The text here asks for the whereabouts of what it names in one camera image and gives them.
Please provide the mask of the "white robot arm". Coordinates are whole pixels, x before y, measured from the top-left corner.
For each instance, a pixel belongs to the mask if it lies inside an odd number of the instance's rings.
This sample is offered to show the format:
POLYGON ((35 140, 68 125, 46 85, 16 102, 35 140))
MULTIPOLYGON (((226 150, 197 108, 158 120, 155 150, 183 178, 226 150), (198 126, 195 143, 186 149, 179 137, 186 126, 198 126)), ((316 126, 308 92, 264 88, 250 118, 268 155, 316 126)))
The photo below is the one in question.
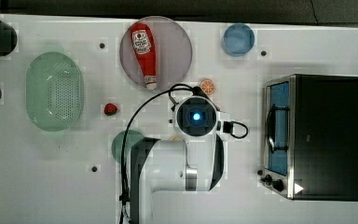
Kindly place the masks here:
POLYGON ((224 143, 230 115, 207 98, 191 96, 172 112, 176 141, 145 137, 127 158, 130 201, 123 211, 129 224, 154 224, 156 191, 209 191, 224 173, 224 143))

